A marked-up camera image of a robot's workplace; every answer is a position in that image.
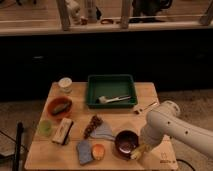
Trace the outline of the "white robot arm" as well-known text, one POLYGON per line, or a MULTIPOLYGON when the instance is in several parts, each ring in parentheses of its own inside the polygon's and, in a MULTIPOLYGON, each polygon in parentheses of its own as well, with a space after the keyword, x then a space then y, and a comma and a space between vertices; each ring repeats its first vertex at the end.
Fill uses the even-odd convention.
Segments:
POLYGON ((140 131, 142 142, 155 148, 168 135, 213 159, 213 131, 189 124, 179 115, 180 108, 173 101, 164 101, 150 110, 140 131))

